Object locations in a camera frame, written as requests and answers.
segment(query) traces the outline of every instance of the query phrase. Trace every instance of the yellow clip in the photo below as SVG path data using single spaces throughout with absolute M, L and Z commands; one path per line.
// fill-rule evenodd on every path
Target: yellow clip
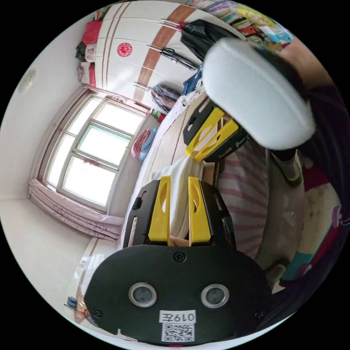
M 198 178 L 188 178 L 188 197 L 190 207 L 190 246 L 192 243 L 208 243 L 211 234 Z
M 167 242 L 167 245 L 170 245 L 170 186 L 171 176 L 162 176 L 148 232 L 148 238 L 151 242 Z
M 211 112 L 210 116 L 206 119 L 202 127 L 197 132 L 196 136 L 192 139 L 189 145 L 186 148 L 186 154 L 190 155 L 196 147 L 203 141 L 203 139 L 209 134 L 209 132 L 217 125 L 219 120 L 224 116 L 225 112 L 220 108 L 215 107 Z M 208 131 L 201 136 L 201 133 L 208 128 Z M 201 162 L 205 159 L 213 150 L 220 146 L 228 137 L 238 130 L 239 126 L 233 121 L 230 120 L 227 122 L 217 133 L 216 135 L 197 153 L 194 157 L 196 162 Z

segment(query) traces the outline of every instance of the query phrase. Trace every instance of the label sticker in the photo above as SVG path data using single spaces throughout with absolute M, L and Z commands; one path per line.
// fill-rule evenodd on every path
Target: label sticker
M 196 310 L 164 311 L 159 313 L 162 323 L 162 342 L 194 342 Z
M 163 323 L 162 342 L 194 342 L 194 323 Z
M 159 312 L 160 323 L 196 323 L 196 310 Z
M 132 46 L 129 43 L 121 43 L 117 48 L 118 55 L 128 57 L 132 52 Z

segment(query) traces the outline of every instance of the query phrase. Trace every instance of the cabinet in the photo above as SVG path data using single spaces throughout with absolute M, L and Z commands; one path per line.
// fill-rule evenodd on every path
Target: cabinet
M 115 4 L 106 14 L 99 32 L 96 87 L 156 109 L 159 108 L 153 103 L 148 88 L 164 84 L 182 92 L 183 82 L 195 71 L 161 56 L 148 45 L 169 47 L 194 63 L 201 62 L 180 42 L 179 31 L 162 25 L 164 19 L 175 23 L 204 19 L 235 31 L 211 14 L 178 3 L 133 1 Z

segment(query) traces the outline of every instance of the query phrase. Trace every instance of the camera lens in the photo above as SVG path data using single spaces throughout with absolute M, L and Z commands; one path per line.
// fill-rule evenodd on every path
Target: camera lens
M 136 283 L 129 290 L 129 299 L 136 306 L 149 307 L 156 302 L 157 293 L 147 283 Z
M 221 284 L 211 284 L 201 294 L 202 303 L 209 308 L 218 308 L 226 304 L 229 290 Z

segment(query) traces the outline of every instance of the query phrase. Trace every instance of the qr code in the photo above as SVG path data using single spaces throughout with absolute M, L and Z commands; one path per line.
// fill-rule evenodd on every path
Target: qr code
M 194 341 L 194 323 L 163 323 L 162 342 L 185 343 Z

